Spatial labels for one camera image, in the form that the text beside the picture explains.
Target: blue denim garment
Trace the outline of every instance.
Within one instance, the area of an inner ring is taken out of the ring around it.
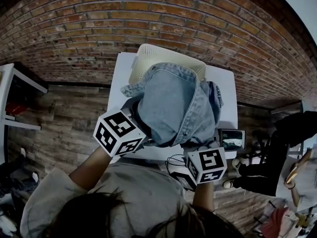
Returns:
[[[131,98],[142,96],[138,114],[151,128],[148,136],[158,145],[213,141],[223,105],[220,90],[212,82],[200,82],[190,69],[157,63],[139,82],[122,87],[121,92]]]

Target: pink fabric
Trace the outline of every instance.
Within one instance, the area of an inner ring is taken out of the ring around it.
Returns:
[[[260,230],[265,238],[278,238],[279,231],[282,224],[282,218],[288,208],[275,209],[269,219],[263,223]]]

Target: black pants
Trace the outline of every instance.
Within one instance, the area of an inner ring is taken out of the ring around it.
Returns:
[[[18,191],[34,190],[36,182],[33,178],[27,178],[22,181],[10,178],[10,174],[25,165],[25,157],[20,155],[15,161],[3,163],[0,165],[0,198],[5,194]]]
[[[268,156],[264,164],[246,166],[242,164],[239,168],[241,177],[233,182],[235,188],[243,188],[248,191],[268,196],[275,196],[277,183],[281,174],[288,146],[274,132],[268,150]]]

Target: cream laundry basket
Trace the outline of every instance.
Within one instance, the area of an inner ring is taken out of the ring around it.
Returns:
[[[150,44],[142,44],[132,63],[133,70],[129,78],[129,84],[140,81],[145,72],[147,72],[152,65],[159,62],[172,62],[185,66],[194,71],[200,81],[205,77],[206,64],[204,62],[172,50]]]

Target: gray t-shirt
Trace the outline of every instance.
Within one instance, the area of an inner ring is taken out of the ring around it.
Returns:
[[[148,229],[176,214],[177,205],[187,205],[183,187],[167,174],[132,164],[110,165],[90,191],[76,185],[59,169],[52,170],[26,203],[20,232],[24,238],[40,238],[67,201],[86,193],[123,191],[129,203],[114,209],[111,231],[115,238],[144,236]]]
[[[295,176],[294,181],[296,184],[297,191],[301,196],[298,207],[296,208],[291,191],[285,187],[284,181],[291,172],[291,167],[298,160],[287,157],[284,163],[281,175],[278,180],[276,188],[276,197],[285,198],[289,207],[295,212],[300,212],[317,204],[317,159],[316,152],[314,156],[309,159],[306,163],[305,169],[303,169],[297,176]]]

